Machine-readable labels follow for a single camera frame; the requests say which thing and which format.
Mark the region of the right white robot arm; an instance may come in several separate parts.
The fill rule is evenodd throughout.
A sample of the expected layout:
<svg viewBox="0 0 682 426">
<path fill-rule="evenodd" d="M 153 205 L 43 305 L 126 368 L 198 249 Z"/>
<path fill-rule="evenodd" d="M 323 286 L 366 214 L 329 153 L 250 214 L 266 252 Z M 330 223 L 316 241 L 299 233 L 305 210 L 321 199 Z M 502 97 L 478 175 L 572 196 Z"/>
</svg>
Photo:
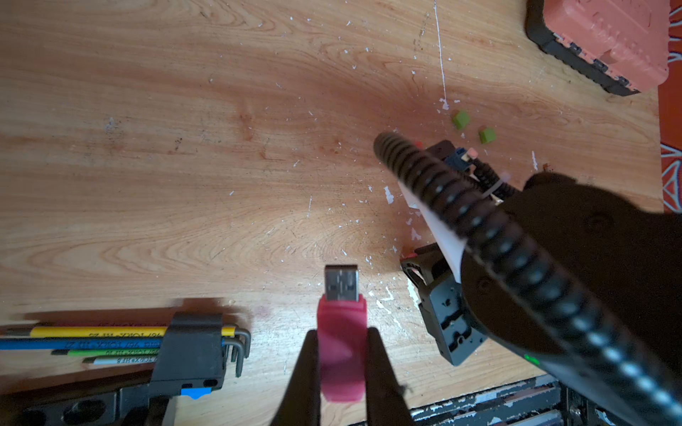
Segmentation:
<svg viewBox="0 0 682 426">
<path fill-rule="evenodd" d="M 553 172 L 495 203 L 400 134 L 374 151 L 436 238 L 401 269 L 443 358 L 491 339 L 627 424 L 680 424 L 680 215 Z"/>
</svg>

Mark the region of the pink usb drive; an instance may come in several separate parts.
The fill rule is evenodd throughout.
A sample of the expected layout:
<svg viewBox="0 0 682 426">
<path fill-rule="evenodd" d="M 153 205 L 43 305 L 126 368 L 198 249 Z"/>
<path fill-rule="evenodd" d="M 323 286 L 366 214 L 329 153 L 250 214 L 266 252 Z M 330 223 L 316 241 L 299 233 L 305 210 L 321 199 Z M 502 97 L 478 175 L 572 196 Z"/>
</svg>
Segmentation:
<svg viewBox="0 0 682 426">
<path fill-rule="evenodd" d="M 321 393 L 330 403 L 355 403 L 365 394 L 367 301 L 354 264 L 324 269 L 324 294 L 317 307 Z"/>
</svg>

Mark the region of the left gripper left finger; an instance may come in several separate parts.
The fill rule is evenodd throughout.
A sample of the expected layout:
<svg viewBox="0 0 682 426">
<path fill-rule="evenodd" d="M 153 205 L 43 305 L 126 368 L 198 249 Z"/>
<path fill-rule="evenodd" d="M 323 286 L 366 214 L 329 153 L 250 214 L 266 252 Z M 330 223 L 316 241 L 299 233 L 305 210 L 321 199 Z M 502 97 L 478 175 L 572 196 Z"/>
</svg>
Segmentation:
<svg viewBox="0 0 682 426">
<path fill-rule="evenodd" d="M 321 369 L 318 335 L 309 330 L 291 379 L 271 425 L 319 426 L 321 422 Z"/>
</svg>

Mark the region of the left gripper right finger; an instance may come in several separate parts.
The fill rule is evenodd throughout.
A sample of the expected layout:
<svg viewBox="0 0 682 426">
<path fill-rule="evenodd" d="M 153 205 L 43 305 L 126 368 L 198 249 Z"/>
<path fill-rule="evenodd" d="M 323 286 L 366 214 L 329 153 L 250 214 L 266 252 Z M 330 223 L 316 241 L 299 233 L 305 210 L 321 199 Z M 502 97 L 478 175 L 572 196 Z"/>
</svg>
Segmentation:
<svg viewBox="0 0 682 426">
<path fill-rule="evenodd" d="M 365 356 L 366 414 L 369 426 L 413 425 L 405 388 L 394 374 L 380 333 L 369 328 Z"/>
</svg>

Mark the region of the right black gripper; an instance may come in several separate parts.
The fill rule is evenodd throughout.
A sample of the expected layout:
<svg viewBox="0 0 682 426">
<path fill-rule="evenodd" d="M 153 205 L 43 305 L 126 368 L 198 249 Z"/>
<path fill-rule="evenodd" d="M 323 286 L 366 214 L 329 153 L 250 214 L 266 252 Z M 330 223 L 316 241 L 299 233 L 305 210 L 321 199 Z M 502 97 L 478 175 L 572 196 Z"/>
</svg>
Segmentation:
<svg viewBox="0 0 682 426">
<path fill-rule="evenodd" d="M 440 355 L 453 366 L 463 364 L 487 340 L 465 303 L 456 280 L 437 244 L 401 260 L 401 269 L 416 289 L 418 308 Z"/>
</svg>

